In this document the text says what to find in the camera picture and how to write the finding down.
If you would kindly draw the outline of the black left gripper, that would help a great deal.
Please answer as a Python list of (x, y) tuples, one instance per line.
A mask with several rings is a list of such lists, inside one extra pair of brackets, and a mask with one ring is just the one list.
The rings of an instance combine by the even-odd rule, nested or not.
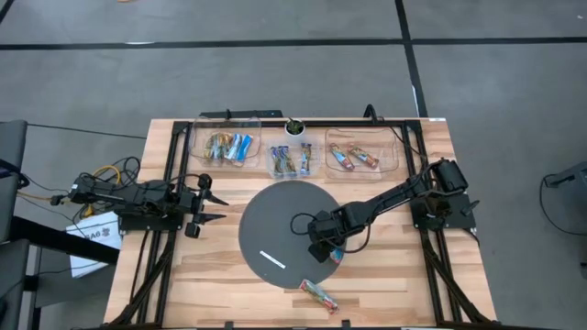
[[(185, 180), (190, 177), (197, 179), (196, 189), (190, 188), (185, 183)], [(213, 204), (227, 204), (227, 202), (215, 197), (210, 191), (212, 178), (206, 173), (187, 173), (178, 175), (176, 179), (178, 195), (176, 217), (183, 220), (186, 215), (191, 215), (192, 220), (185, 225), (184, 234), (187, 237), (199, 237), (201, 231), (199, 225), (225, 217), (224, 214), (200, 213), (203, 210), (203, 200), (206, 199)]]

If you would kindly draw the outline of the green red granola bar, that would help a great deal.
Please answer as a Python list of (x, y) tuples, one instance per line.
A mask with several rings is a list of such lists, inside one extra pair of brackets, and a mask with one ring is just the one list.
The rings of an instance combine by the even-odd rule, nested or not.
[(335, 300), (315, 283), (303, 279), (299, 288), (311, 295), (313, 299), (325, 307), (330, 314), (336, 314), (338, 312), (338, 304)]
[(375, 169), (379, 164), (379, 160), (377, 158), (373, 157), (370, 153), (368, 153), (362, 148), (350, 146), (348, 148), (348, 153), (358, 158), (360, 161), (362, 161), (372, 169)]

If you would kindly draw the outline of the large clear plastic bin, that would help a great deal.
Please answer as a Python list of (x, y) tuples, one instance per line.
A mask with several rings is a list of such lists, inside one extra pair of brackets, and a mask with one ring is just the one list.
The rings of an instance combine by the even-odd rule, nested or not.
[[(329, 178), (344, 181), (379, 181), (388, 177), (399, 166), (397, 138), (390, 128), (335, 127), (325, 133), (325, 166)], [(355, 166), (345, 170), (334, 158), (329, 144), (336, 143)], [(364, 149), (379, 160), (375, 169), (348, 153), (350, 146)]]
[[(205, 142), (212, 134), (218, 132), (230, 133), (233, 136), (235, 133), (239, 133), (242, 137), (244, 135), (253, 137), (253, 142), (249, 147), (249, 152), (244, 162), (239, 162), (237, 159), (205, 159), (203, 157)], [(261, 133), (261, 121), (257, 117), (237, 119), (198, 118), (192, 125), (190, 154), (205, 168), (252, 168), (257, 166), (259, 162), (262, 142)]]

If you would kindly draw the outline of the round gray woven placemat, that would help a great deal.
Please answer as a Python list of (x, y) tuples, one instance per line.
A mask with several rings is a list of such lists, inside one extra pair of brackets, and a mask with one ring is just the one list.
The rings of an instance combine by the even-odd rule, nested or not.
[[(297, 289), (303, 279), (326, 280), (338, 264), (330, 259), (318, 262), (308, 252), (311, 241), (305, 232), (313, 215), (337, 207), (334, 197), (307, 181), (274, 183), (253, 197), (241, 217), (238, 241), (243, 258), (262, 280), (283, 289)], [(286, 269), (268, 261), (260, 250)]]

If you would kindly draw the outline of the small clear plastic bin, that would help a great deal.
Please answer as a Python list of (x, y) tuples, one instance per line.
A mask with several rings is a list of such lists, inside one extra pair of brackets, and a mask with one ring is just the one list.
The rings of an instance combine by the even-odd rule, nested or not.
[[(302, 143), (310, 143), (312, 145), (312, 156), (310, 159), (310, 173), (308, 175), (302, 175), (300, 172), (301, 163), (302, 163), (302, 150), (301, 144)], [(281, 152), (281, 146), (288, 146), (291, 154), (291, 158), (293, 160), (294, 166), (296, 168), (296, 175), (288, 175), (283, 173), (282, 177), (276, 177), (273, 173), (273, 160), (271, 158), (271, 147), (279, 147)], [(265, 153), (266, 153), (266, 162), (267, 162), (267, 171), (271, 177), (278, 180), (285, 180), (285, 179), (303, 179), (307, 177), (312, 177), (318, 174), (321, 166), (321, 154), (322, 148), (319, 144), (318, 140), (315, 139), (302, 139), (302, 140), (287, 140), (287, 139), (274, 139), (269, 140), (265, 146)]]

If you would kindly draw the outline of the white label strip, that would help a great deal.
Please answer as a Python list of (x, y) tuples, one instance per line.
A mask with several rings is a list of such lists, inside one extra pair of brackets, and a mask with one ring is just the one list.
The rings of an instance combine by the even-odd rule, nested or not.
[(267, 252), (260, 250), (260, 255), (262, 255), (264, 258), (266, 258), (268, 261), (270, 261), (271, 263), (273, 263), (274, 265), (276, 265), (280, 269), (282, 269), (282, 270), (286, 269), (286, 266), (283, 263), (281, 263), (278, 259), (274, 258), (273, 256), (271, 256)]

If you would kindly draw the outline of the black power strip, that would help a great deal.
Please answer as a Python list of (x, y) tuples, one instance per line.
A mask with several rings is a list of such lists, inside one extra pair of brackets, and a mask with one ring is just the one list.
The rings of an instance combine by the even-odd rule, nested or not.
[(205, 118), (220, 118), (220, 119), (234, 119), (234, 118), (283, 118), (281, 110), (230, 110), (217, 112), (202, 112), (200, 117)]

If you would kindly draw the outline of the small white potted plant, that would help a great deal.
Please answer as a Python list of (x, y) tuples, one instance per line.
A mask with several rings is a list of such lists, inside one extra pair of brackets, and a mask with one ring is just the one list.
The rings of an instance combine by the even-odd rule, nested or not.
[(289, 117), (284, 125), (284, 129), (290, 136), (300, 136), (305, 132), (305, 123), (302, 120)]

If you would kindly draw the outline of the black diagonal beam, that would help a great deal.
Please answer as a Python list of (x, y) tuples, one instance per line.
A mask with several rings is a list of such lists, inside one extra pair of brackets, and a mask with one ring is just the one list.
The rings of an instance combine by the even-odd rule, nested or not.
[(119, 250), (83, 236), (41, 225), (19, 216), (0, 220), (0, 242), (26, 239), (31, 244), (106, 264), (117, 263)]

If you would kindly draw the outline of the dark gray chair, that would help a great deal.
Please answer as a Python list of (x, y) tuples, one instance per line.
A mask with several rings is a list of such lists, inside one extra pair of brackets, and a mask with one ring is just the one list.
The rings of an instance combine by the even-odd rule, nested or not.
[[(15, 120), (0, 123), (0, 160), (22, 167), (28, 123)], [(10, 226), (17, 198), (18, 175), (0, 178), (0, 244), (10, 236)]]

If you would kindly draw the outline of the gray metal stand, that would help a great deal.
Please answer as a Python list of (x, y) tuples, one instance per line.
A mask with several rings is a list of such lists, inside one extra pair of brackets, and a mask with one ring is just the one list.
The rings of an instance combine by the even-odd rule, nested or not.
[(549, 188), (558, 188), (567, 182), (575, 182), (587, 189), (587, 161), (582, 161), (561, 172), (549, 174), (545, 179), (545, 184)]

